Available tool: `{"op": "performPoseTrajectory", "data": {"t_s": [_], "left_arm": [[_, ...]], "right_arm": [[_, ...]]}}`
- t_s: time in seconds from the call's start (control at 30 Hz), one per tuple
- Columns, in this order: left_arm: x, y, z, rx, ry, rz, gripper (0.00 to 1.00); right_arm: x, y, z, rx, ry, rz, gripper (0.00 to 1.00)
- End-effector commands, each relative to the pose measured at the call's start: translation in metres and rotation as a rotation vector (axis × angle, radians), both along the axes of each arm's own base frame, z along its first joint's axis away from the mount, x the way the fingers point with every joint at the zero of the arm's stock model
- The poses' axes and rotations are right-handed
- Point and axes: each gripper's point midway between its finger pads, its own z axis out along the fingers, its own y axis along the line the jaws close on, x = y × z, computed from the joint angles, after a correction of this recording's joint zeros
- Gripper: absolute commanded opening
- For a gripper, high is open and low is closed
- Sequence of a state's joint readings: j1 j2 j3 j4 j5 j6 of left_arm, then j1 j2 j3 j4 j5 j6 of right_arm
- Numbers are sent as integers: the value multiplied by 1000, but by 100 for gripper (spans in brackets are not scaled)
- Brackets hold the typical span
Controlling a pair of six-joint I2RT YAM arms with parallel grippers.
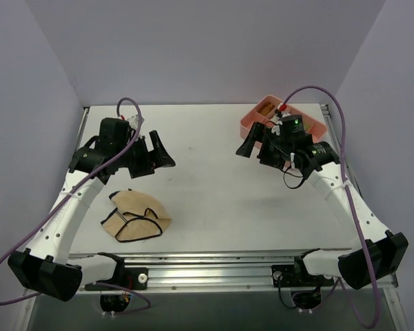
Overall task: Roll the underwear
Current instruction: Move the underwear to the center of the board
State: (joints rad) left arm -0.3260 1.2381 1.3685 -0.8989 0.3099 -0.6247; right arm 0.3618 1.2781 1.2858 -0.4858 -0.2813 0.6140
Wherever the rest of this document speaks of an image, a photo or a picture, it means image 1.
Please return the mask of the beige underwear with navy trim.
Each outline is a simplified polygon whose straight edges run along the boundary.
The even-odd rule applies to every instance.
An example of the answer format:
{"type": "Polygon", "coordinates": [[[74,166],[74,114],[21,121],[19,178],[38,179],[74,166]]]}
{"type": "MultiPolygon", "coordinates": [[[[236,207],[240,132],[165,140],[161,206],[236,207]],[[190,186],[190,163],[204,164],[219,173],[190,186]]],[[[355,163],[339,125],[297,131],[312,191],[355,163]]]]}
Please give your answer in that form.
{"type": "Polygon", "coordinates": [[[101,226],[120,243],[160,237],[172,223],[165,207],[150,195],[128,189],[113,192],[109,199],[115,209],[101,226]]]}

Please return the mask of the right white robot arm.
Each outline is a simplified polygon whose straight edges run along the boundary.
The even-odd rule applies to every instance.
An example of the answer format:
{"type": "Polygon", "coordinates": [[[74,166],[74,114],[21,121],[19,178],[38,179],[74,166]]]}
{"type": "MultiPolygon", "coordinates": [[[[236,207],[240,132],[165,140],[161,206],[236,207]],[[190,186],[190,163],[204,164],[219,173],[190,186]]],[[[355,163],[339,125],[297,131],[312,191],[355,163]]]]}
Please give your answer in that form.
{"type": "Polygon", "coordinates": [[[293,266],[293,278],[306,285],[317,276],[339,277],[359,290],[394,273],[408,248],[403,233],[392,233],[353,187],[342,159],[325,141],[315,143],[304,130],[302,116],[290,115],[271,127],[254,122],[236,153],[250,157],[260,143],[259,162],[284,172],[298,170],[333,211],[349,241],[346,250],[315,248],[293,266]]]}

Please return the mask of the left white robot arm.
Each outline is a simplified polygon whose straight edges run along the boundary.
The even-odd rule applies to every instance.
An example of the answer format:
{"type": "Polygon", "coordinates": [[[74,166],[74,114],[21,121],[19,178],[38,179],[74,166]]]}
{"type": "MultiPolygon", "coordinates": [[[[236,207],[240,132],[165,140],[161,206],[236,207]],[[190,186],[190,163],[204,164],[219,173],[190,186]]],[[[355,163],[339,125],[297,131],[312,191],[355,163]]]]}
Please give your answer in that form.
{"type": "Polygon", "coordinates": [[[120,288],[126,279],[124,259],[100,252],[71,261],[70,248],[95,197],[109,178],[122,168],[135,179],[171,168],[159,134],[149,133],[153,149],[128,121],[105,118],[99,133],[75,151],[55,206],[24,251],[8,257],[8,266],[21,285],[60,301],[69,301],[81,286],[101,283],[120,288]]]}

